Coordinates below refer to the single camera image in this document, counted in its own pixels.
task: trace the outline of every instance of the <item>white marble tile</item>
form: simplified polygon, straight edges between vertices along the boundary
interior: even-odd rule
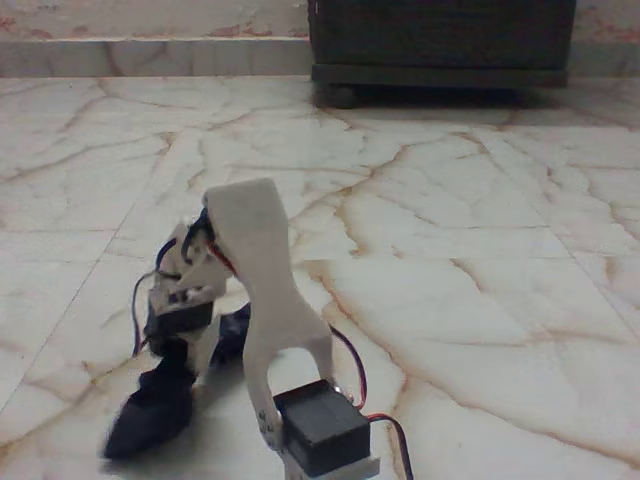
[[[640,98],[640,92],[621,95]],[[640,136],[632,98],[611,100],[599,89],[566,105],[522,112],[516,124],[473,135],[533,202],[568,250],[585,255],[640,253]]]
[[[123,260],[109,262],[127,268]],[[118,272],[103,269],[102,276],[123,276]],[[637,442],[628,425],[640,414],[633,401],[640,358],[633,336],[572,259],[314,261],[297,280],[314,308],[354,339],[369,372],[367,411],[390,411],[403,421],[416,478],[473,471],[480,478],[614,479],[630,472],[625,461]],[[0,416],[3,441],[11,441],[0,478],[280,478],[233,370],[213,375],[214,393],[200,390],[202,413],[161,455],[104,470],[96,452],[150,363],[146,356],[118,363],[126,358],[117,346],[124,342],[90,333],[109,311],[105,304],[95,309],[94,326],[80,325],[100,283],[89,279],[70,309],[75,314],[63,320],[69,331],[81,328],[93,348],[82,351],[76,342],[44,350]],[[122,320],[114,322],[124,326]],[[80,355],[77,362],[103,355],[96,351],[106,355],[108,347],[120,358],[80,361],[89,364],[84,373],[67,364],[61,373],[69,351]],[[276,368],[291,380],[300,365],[287,359]],[[115,368],[104,370],[110,364]],[[340,349],[337,364],[343,385],[353,389],[353,365]],[[39,403],[47,407],[25,413]],[[383,427],[374,427],[374,446],[383,455],[381,478],[395,478]],[[510,461],[499,463],[500,452]]]
[[[128,360],[133,283],[206,188],[262,176],[304,296],[356,343],[367,411],[405,425],[416,478],[635,478],[637,85],[522,108],[340,112],[309,93],[0,81],[0,479],[282,478],[233,369],[172,445],[115,470],[98,456],[154,363]],[[234,284],[223,306],[243,300]],[[309,378],[295,355],[276,382]],[[355,390],[341,347],[336,362]],[[380,478],[402,478],[390,437],[374,427]]]
[[[0,230],[2,262],[95,262],[115,231],[31,231]]]
[[[640,257],[586,257],[578,262],[640,340]]]
[[[90,268],[89,263],[0,261],[0,409]]]

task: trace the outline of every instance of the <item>white plastic bracket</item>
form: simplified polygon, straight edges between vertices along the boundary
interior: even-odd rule
[[[380,473],[380,459],[374,457],[363,458],[318,477],[308,476],[298,462],[286,452],[282,455],[282,460],[285,480],[366,480]]]
[[[260,432],[282,456],[282,419],[269,386],[269,365],[280,351],[303,348],[313,357],[320,378],[335,384],[331,331],[296,287],[288,220],[274,182],[261,179],[215,187],[206,192],[204,203],[216,243],[251,301],[245,378]]]

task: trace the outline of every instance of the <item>wall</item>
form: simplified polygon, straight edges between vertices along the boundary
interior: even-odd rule
[[[576,41],[640,44],[639,0],[578,2]],[[306,35],[300,0],[0,0],[0,39]]]

